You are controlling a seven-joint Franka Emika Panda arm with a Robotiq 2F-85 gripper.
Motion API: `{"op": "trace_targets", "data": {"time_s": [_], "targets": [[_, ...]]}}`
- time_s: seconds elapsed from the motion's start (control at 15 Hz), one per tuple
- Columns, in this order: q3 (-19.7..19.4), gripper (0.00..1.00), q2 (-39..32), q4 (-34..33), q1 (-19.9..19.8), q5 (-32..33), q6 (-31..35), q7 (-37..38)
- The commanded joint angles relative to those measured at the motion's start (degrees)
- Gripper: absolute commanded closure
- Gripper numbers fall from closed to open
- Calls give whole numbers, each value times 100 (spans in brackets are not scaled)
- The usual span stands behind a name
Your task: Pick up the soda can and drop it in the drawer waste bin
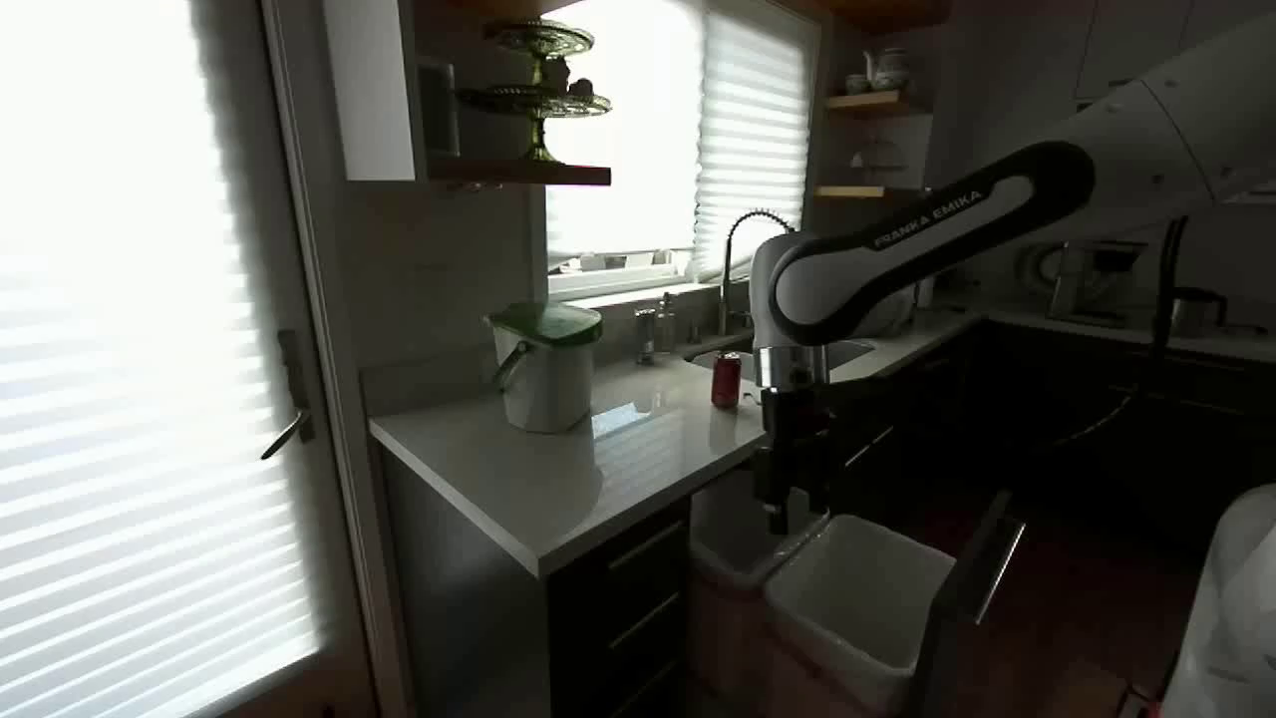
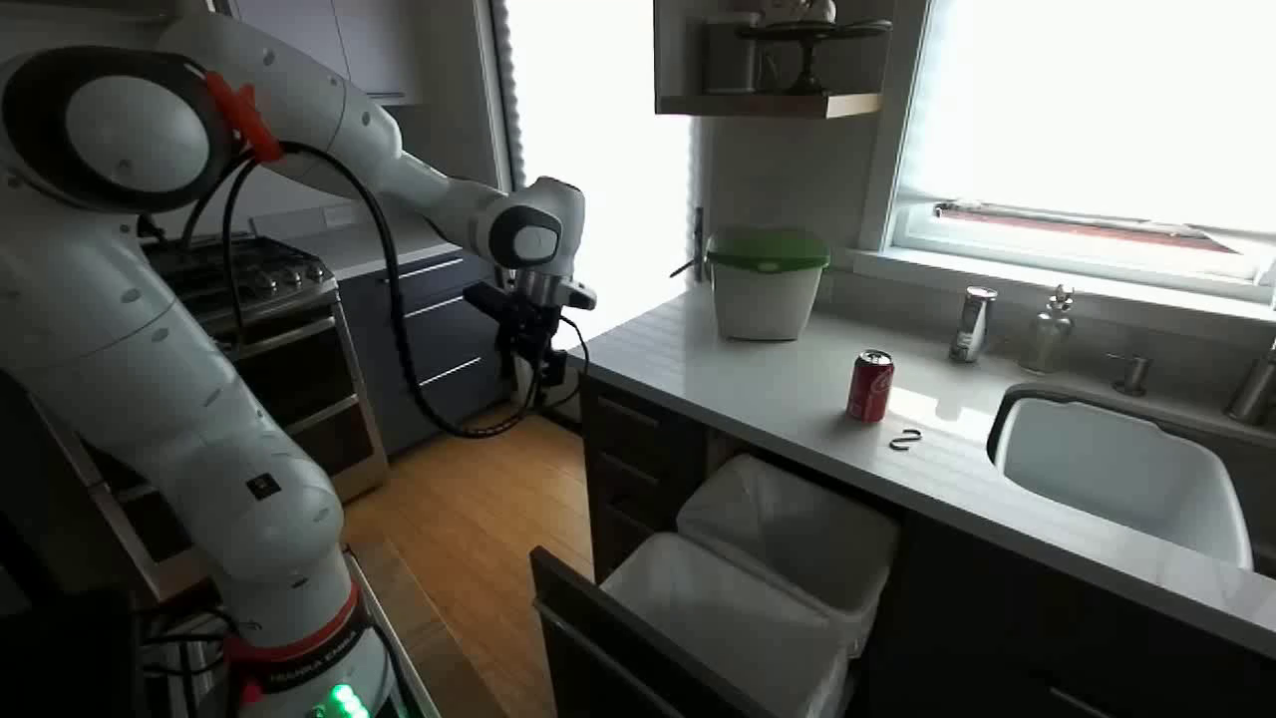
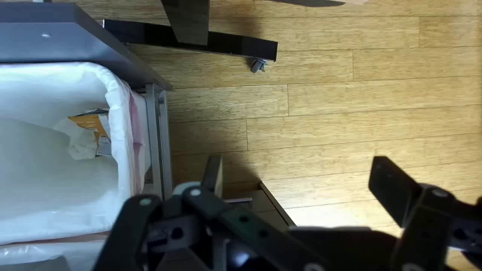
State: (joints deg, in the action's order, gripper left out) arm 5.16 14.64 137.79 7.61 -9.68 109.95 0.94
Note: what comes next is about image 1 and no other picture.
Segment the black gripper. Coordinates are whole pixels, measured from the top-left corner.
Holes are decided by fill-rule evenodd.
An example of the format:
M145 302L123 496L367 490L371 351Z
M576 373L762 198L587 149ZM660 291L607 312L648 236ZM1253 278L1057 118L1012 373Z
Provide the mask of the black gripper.
M754 457L754 500L775 536L791 529L791 490L802 490L815 513L830 512L830 404L823 353L805 345L762 345L762 429Z

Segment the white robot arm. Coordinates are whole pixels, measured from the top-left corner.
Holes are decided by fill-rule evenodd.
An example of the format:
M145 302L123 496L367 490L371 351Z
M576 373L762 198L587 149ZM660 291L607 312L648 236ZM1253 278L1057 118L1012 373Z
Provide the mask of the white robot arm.
M851 337L892 291L1012 240L1096 240L1186 220L1276 175L1276 13L1203 37L1017 150L844 236L775 236L754 254L762 357L754 500L791 529L793 486L830 501L834 385L809 345Z

